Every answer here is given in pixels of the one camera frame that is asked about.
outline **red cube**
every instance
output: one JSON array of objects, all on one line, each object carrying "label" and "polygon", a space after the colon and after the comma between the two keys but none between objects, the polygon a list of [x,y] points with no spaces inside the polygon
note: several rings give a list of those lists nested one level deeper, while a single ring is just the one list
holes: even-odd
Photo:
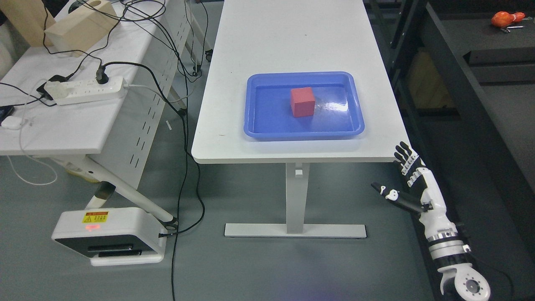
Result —
[{"label": "red cube", "polygon": [[290,90],[290,105],[294,117],[314,115],[316,99],[311,87],[295,88]]}]

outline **blue tray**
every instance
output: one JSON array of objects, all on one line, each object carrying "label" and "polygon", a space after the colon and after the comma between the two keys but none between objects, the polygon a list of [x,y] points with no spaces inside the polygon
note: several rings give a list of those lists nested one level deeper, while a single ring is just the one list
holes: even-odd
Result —
[{"label": "blue tray", "polygon": [[[290,90],[311,87],[313,116],[294,117]],[[364,131],[355,82],[347,72],[255,74],[247,81],[245,133],[258,140],[349,139]]]}]

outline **yellow label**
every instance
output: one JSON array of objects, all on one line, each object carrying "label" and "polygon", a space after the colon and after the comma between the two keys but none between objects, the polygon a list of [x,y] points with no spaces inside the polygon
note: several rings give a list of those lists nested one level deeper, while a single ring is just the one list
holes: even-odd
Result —
[{"label": "yellow label", "polygon": [[105,223],[108,218],[108,212],[86,212],[82,223]]}]

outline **electrical outlet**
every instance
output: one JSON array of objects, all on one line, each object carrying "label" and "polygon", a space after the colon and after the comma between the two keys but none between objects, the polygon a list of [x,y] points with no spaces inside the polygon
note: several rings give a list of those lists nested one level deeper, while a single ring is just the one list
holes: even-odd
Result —
[{"label": "electrical outlet", "polygon": [[125,80],[121,76],[110,77],[106,84],[99,84],[95,79],[80,81],[48,81],[44,89],[54,101],[64,104],[116,99],[125,96]]}]

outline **white desk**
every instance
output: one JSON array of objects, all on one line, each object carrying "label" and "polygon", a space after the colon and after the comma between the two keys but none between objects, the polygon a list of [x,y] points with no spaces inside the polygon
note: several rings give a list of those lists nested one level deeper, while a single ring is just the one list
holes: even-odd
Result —
[{"label": "white desk", "polygon": [[[56,17],[66,15],[70,1]],[[159,21],[170,31],[177,49],[181,52],[188,38],[190,27],[186,20],[183,1],[168,1],[165,14]],[[115,3],[118,16],[123,6]],[[154,2],[136,4],[136,8],[153,14],[161,8]],[[126,17],[139,18],[128,13]],[[163,34],[150,21],[138,23],[163,41]],[[109,45],[93,55],[103,62],[127,61],[142,63],[151,68],[163,92],[171,88],[177,61],[175,54],[160,41],[154,39],[136,24],[121,22],[110,35]],[[91,49],[100,48],[106,38]],[[69,54],[49,55],[44,47],[30,48],[13,66],[2,82],[18,86],[37,96],[37,82],[43,83],[54,74],[67,76],[73,72],[83,56]],[[71,80],[95,78],[98,60],[87,58],[84,69]],[[147,85],[156,89],[153,78],[145,69],[131,65],[112,65],[106,70],[109,76],[122,76],[129,84]],[[25,103],[28,98],[19,91],[0,85],[0,105]],[[21,116],[23,107],[17,107]],[[154,204],[137,192],[164,102],[153,92],[142,88],[130,88],[122,99],[45,107],[39,102],[27,106],[25,118],[30,121],[22,128],[21,140],[24,152],[29,155],[50,157],[68,167],[88,172],[97,180],[114,184],[116,191],[134,203]],[[0,128],[0,155],[22,155],[19,147],[19,131]],[[157,215],[162,221],[172,216],[167,212]]]},{"label": "white desk", "polygon": [[[273,142],[244,133],[250,76],[312,71],[354,77],[362,134]],[[225,1],[192,155],[198,163],[286,164],[286,224],[227,224],[225,235],[366,237],[364,225],[304,224],[309,164],[391,162],[400,141],[407,133],[362,2]]]}]

